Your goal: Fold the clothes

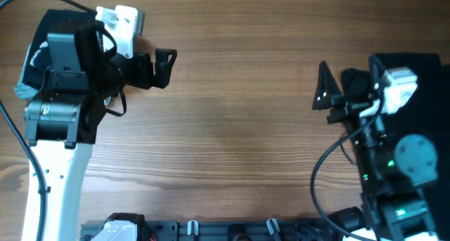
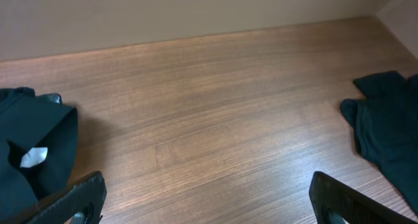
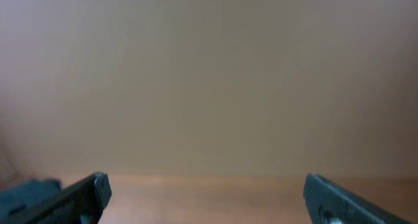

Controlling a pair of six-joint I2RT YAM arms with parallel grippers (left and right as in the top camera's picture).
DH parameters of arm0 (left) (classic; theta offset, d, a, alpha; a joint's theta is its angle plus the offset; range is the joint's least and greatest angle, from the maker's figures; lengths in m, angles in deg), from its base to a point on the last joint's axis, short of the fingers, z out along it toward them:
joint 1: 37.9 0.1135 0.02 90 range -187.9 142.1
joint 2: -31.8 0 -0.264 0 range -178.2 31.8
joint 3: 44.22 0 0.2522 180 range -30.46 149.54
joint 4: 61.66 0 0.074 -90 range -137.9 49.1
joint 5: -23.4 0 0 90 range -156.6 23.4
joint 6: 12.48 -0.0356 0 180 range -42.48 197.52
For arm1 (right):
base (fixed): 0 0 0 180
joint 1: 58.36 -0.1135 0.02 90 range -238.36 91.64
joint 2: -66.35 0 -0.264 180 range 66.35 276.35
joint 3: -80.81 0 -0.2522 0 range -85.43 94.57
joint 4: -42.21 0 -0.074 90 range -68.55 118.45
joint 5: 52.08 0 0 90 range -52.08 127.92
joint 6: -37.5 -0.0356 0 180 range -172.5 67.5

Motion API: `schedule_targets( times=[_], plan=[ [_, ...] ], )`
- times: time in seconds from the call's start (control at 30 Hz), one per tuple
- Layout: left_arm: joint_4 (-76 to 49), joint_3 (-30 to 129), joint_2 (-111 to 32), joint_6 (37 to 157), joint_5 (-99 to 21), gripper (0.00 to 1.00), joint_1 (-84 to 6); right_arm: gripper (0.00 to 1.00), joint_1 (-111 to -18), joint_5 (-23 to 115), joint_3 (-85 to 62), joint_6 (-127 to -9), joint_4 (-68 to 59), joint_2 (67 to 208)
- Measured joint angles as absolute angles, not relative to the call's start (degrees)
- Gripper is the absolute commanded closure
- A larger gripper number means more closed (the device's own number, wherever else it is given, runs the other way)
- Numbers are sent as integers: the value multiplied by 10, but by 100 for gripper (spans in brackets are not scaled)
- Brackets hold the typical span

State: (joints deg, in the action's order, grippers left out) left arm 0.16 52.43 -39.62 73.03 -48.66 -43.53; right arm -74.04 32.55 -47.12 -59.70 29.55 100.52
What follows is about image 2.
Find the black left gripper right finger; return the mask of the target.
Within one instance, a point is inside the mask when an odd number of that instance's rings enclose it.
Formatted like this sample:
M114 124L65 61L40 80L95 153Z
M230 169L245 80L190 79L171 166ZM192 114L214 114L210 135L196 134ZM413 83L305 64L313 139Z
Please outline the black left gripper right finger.
M321 224L417 224L324 172L314 172L309 197Z

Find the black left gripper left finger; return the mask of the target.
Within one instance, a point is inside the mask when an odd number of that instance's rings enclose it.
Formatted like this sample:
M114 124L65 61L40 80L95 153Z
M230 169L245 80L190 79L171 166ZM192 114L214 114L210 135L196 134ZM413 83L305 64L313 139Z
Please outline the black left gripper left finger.
M107 195L100 171L91 172L24 213L23 223L99 223Z

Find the black polo shirt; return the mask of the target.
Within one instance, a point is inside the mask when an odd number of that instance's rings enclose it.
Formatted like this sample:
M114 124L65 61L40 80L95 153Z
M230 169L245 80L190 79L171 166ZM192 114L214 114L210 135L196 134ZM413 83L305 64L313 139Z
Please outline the black polo shirt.
M74 166L78 111L22 87L1 90L1 219L64 187Z

